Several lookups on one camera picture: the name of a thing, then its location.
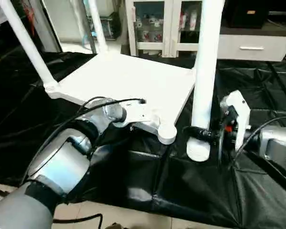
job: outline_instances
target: wire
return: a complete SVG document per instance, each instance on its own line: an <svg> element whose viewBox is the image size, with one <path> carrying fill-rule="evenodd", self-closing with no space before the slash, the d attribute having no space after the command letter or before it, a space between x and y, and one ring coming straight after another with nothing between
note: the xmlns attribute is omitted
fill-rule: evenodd
<svg viewBox="0 0 286 229"><path fill-rule="evenodd" d="M230 162L228 169L230 169L235 161L237 160L237 158L240 156L240 154L242 153L243 149L247 146L247 144L251 141L251 139L258 133L261 131L261 129L263 129L265 126L269 125L272 122L275 122L277 120L280 119L286 119L286 116L282 116L282 117L276 117L273 119L268 120L267 122L265 122L264 124L260 125L255 131L253 131L250 136L245 140L245 142L241 145L241 147L237 150L236 155L234 157L234 159L232 160L232 162Z"/></svg>
<svg viewBox="0 0 286 229"><path fill-rule="evenodd" d="M59 134L59 132L61 132L65 126L67 124L69 124L71 121L73 121L74 119L90 112L90 111L93 111L93 110L96 110L100 107L103 107L103 106L108 106L108 105L112 105L112 104L118 104L118 103L122 103L122 102L127 102L127 101L133 101L133 100L137 100L139 101L141 104L144 104L146 103L146 101L144 99L137 99L137 98L134 98L134 99L122 99L122 100L116 100L116 101L111 101L111 102L107 102L107 103L104 103L104 104L100 104L100 105L96 105L92 108L88 108L87 110L83 111L83 112L79 112L79 113L76 113L75 115L73 115L71 118L67 119L66 121L64 121L59 127L57 127L51 134L50 136L42 143L42 145L39 147L39 149L37 150L36 154L34 155L34 157L32 158L32 160L30 161L28 167L26 168L25 170L25 173L23 174L23 177L21 179L21 182L20 182L20 185L22 185L26 179L26 176L27 176L27 173L29 171L29 168L32 164L32 162L36 159L36 157L40 154L40 152L52 141L52 139L54 137L57 136L57 134Z"/></svg>
<svg viewBox="0 0 286 229"><path fill-rule="evenodd" d="M80 223L80 222L88 221L88 220L91 220L91 219L95 219L97 217L100 217L100 222L99 222L98 229L101 229L102 222L103 222L103 215L101 213L95 214L93 216L79 218L79 219L53 219L53 223L58 223L58 224Z"/></svg>
<svg viewBox="0 0 286 229"><path fill-rule="evenodd" d="M95 99L104 99L105 97L104 96L96 96L96 97L93 97L91 99L89 99L88 101L84 102L80 108L78 109L78 111L76 113L79 113L88 103L90 103L91 101L95 100Z"/></svg>
<svg viewBox="0 0 286 229"><path fill-rule="evenodd" d="M218 162L217 167L218 169L221 168L221 161L222 161L222 153L223 153L223 143L224 143L224 136L225 136L225 127L229 124L230 117L226 117L223 120L221 128L219 130L219 139L218 139Z"/></svg>

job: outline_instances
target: tiled floor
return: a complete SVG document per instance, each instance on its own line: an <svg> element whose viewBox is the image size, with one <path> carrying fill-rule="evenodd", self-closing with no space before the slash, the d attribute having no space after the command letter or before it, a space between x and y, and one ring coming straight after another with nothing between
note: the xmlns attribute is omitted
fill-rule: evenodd
<svg viewBox="0 0 286 229"><path fill-rule="evenodd" d="M106 43L108 45L109 51L115 52L115 53L121 53L121 47L122 47L121 37L117 38L117 40L115 40L115 41L106 41ZM62 42L61 48L62 48L63 52L81 52L81 53L85 53L85 54L91 54L92 53L89 44L85 44L85 46L83 47L79 43ZM99 44L97 43L97 41L95 41L95 48L96 48L97 53L99 53L100 49L99 49Z"/></svg>
<svg viewBox="0 0 286 229"><path fill-rule="evenodd" d="M14 188L0 185L0 189L11 192ZM76 219L97 213L103 214L102 229L115 222L129 229L221 229L221 227L89 201L71 205L61 204L56 208L54 217ZM92 219L76 224L53 224L52 229L97 229L98 224L99 219Z"/></svg>

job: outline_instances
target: glass cabinet door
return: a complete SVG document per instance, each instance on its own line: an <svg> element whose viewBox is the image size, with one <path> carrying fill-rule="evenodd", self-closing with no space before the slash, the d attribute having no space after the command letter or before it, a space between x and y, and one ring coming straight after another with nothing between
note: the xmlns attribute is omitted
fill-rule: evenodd
<svg viewBox="0 0 286 229"><path fill-rule="evenodd" d="M179 23L172 27L172 57L192 56L198 51L202 0L182 0L180 3L173 12L175 22Z"/></svg>
<svg viewBox="0 0 286 229"><path fill-rule="evenodd" d="M138 42L162 42L164 2L135 2L135 32Z"/></svg>
<svg viewBox="0 0 286 229"><path fill-rule="evenodd" d="M132 1L133 25L128 24L131 54L135 52L137 56L149 54L165 57L169 53L172 0L127 1Z"/></svg>

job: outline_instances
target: white chair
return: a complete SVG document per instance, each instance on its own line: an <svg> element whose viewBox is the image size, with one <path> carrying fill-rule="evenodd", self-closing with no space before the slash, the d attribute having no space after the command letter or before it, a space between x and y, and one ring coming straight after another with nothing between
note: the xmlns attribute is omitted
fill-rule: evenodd
<svg viewBox="0 0 286 229"><path fill-rule="evenodd" d="M116 54L108 50L95 0L89 0L100 53L60 82L52 77L26 32L10 0L0 0L15 34L51 98L83 104L95 96L113 99L144 98L162 120L177 121L190 92L194 91L192 125L209 128L215 66L224 0L203 0L199 54L191 70ZM209 157L208 143L191 138L188 155L196 161Z"/></svg>

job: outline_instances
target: white tube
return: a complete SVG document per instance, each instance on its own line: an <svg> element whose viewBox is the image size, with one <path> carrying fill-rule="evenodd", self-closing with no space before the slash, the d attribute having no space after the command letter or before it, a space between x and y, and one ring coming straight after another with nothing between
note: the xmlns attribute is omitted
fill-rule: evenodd
<svg viewBox="0 0 286 229"><path fill-rule="evenodd" d="M93 26L96 32L97 42L100 47L100 52L106 52L108 51L108 46L106 44L106 40L105 40L105 36L104 36L102 24L101 24L101 19L100 19L99 12L97 10L95 0L89 0L89 8L90 8L90 14L92 17L92 21L93 21Z"/></svg>
<svg viewBox="0 0 286 229"><path fill-rule="evenodd" d="M224 3L225 0L203 0L202 3L198 56L195 63L196 81L192 126L205 129L208 129L210 125L218 41ZM192 160L206 161L210 155L210 144L191 137L187 142L186 151Z"/></svg>
<svg viewBox="0 0 286 229"><path fill-rule="evenodd" d="M53 90L54 87L58 85L58 83L56 80L54 80L48 67L44 63L35 44L30 38L25 27L23 26L21 19L19 18L17 12L15 11L11 1L0 0L0 7L2 8L4 14L6 15L11 27L14 30L14 33L19 39L30 61L34 65L37 73L39 74L39 77L43 81L44 88L46 89L47 92Z"/></svg>

